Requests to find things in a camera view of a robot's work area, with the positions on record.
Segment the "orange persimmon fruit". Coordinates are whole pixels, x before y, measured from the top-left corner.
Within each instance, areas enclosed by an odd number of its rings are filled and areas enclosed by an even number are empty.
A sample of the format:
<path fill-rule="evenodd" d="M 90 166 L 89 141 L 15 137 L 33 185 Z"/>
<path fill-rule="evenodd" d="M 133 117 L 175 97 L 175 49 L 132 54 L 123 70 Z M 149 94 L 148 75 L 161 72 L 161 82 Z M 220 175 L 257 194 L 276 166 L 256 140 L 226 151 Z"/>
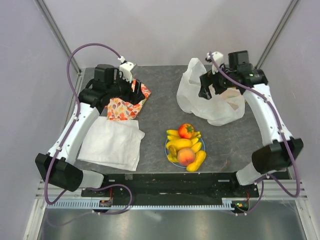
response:
<path fill-rule="evenodd" d="M 191 139 L 194 134 L 194 127 L 189 123 L 183 123 L 178 128 L 178 135 L 183 139 Z"/>

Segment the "peach fake fruit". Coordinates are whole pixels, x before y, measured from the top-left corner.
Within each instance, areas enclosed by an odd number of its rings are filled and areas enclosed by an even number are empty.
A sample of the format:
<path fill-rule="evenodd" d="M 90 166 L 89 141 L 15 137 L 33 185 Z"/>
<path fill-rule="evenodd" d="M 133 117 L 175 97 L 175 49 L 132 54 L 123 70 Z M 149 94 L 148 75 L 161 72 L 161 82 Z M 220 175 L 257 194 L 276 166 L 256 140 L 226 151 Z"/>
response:
<path fill-rule="evenodd" d="M 182 166 L 188 166 L 193 163 L 196 159 L 196 155 L 191 148 L 183 148 L 177 153 L 178 163 Z"/>

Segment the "white plastic bag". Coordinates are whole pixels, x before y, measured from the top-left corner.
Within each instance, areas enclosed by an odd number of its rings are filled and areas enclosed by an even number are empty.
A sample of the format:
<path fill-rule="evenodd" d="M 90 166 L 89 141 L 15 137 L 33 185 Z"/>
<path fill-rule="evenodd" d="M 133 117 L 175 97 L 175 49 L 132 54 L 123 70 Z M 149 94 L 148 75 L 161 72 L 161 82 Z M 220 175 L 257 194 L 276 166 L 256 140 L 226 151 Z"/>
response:
<path fill-rule="evenodd" d="M 237 89 L 229 88 L 222 94 L 215 95 L 215 90 L 210 87 L 211 99 L 199 97 L 200 76 L 206 72 L 198 58 L 190 60 L 176 94 L 181 110 L 205 119 L 213 126 L 223 126 L 242 118 L 245 114 L 245 99 Z"/>

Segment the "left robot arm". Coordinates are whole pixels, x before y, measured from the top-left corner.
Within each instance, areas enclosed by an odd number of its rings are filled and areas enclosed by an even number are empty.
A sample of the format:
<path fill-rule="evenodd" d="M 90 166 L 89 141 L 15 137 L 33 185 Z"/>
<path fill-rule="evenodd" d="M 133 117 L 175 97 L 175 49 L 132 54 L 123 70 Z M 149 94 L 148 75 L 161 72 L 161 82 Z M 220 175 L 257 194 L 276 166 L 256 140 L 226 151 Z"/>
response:
<path fill-rule="evenodd" d="M 133 78 L 136 64 L 125 61 L 119 67 L 99 64 L 94 77 L 79 93 L 69 122 L 55 144 L 47 153 L 39 153 L 35 164 L 46 186 L 54 185 L 65 191 L 74 192 L 79 188 L 92 188 L 99 197 L 106 196 L 110 185 L 105 176 L 95 171 L 75 167 L 83 140 L 111 99 L 120 98 L 137 104 L 145 98 L 141 82 Z"/>

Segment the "small yellow banana bunch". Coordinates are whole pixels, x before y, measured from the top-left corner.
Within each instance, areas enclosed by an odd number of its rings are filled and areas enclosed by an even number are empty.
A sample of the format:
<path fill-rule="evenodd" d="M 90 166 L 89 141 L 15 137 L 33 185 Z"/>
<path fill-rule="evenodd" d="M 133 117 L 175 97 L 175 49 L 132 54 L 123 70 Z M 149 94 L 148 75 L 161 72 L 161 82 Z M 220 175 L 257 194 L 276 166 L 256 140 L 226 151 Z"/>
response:
<path fill-rule="evenodd" d="M 173 129 L 169 129 L 166 131 L 167 134 L 167 140 L 168 141 L 174 141 L 174 140 L 179 140 L 182 139 L 178 133 L 177 130 L 173 130 Z M 201 132 L 200 131 L 196 131 L 192 134 L 191 138 L 189 138 L 189 140 L 191 140 L 192 144 L 194 145 L 195 143 L 197 143 L 199 141 L 199 139 L 201 138 Z"/>

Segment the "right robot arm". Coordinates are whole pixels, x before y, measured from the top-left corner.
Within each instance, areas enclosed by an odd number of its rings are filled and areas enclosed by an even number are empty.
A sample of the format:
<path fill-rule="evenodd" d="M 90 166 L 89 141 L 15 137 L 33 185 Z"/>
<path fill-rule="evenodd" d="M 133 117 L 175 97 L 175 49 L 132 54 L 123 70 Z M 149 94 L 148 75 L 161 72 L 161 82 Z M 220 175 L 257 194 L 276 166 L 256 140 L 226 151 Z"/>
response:
<path fill-rule="evenodd" d="M 252 153 L 251 162 L 237 171 L 236 180 L 229 184 L 230 193 L 240 197 L 247 191 L 247 185 L 263 176 L 295 167 L 304 143 L 301 138 L 294 138 L 286 127 L 271 96 L 265 73 L 249 62 L 246 50 L 229 53 L 228 66 L 218 51 L 208 52 L 205 60 L 212 67 L 200 76 L 199 97 L 211 99 L 210 88 L 215 95 L 236 88 L 250 106 L 260 130 L 263 147 Z"/>

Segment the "large yellow banana bunch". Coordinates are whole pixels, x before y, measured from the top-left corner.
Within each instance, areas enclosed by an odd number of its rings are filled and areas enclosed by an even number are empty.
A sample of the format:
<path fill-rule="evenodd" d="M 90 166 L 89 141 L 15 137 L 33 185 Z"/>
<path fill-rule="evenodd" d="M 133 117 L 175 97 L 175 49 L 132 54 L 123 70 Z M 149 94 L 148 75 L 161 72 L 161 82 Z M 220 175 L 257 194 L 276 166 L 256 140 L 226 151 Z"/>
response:
<path fill-rule="evenodd" d="M 192 147 L 190 149 L 193 150 L 193 152 L 196 154 L 197 152 L 199 152 L 203 147 L 203 144 L 201 141 L 198 141 L 197 143 L 195 144 L 192 144 Z M 177 159 L 177 154 L 179 152 L 179 150 L 176 150 L 173 146 L 170 146 L 169 149 L 167 149 L 167 156 L 168 156 L 168 159 L 169 161 L 173 162 L 173 163 L 179 163 L 178 162 L 178 159 Z"/>

